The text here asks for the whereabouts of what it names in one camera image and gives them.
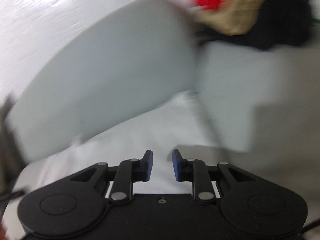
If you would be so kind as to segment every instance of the black fabric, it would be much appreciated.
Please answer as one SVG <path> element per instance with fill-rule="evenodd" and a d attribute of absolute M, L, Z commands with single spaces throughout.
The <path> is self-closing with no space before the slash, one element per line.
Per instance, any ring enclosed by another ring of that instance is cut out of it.
<path fill-rule="evenodd" d="M 227 36 L 204 26 L 206 41 L 221 40 L 267 50 L 276 44 L 300 46 L 310 38 L 312 26 L 308 0 L 265 0 L 257 23 L 247 34 Z"/>

